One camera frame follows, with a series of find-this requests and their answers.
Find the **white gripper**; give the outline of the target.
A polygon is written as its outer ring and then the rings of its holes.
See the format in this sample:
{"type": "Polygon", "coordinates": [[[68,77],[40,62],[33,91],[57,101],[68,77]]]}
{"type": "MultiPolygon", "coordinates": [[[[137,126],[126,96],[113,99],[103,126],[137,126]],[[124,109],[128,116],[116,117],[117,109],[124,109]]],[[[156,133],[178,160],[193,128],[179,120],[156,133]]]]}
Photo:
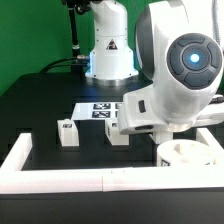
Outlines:
{"type": "Polygon", "coordinates": [[[224,121],[224,97],[215,95],[209,104],[197,114],[192,111],[194,102],[182,101],[173,113],[163,117],[151,103],[152,88],[126,93],[119,108],[117,119],[119,132],[124,135],[154,132],[183,132],[191,127],[202,127],[224,121]]]}

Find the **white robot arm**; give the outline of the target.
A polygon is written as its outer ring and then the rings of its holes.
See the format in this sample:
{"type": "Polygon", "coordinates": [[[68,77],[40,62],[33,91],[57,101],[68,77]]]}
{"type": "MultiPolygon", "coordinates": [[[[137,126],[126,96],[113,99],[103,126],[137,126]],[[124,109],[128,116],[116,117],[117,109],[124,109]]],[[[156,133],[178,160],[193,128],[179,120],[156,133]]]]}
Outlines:
{"type": "Polygon", "coordinates": [[[145,7],[135,25],[132,52],[125,8],[115,0],[94,1],[95,47],[88,79],[117,84],[135,74],[137,59],[152,84],[123,96],[118,111],[122,134],[182,132],[224,121],[215,94],[224,71],[224,44],[217,17],[220,0],[162,0],[145,7]]]}

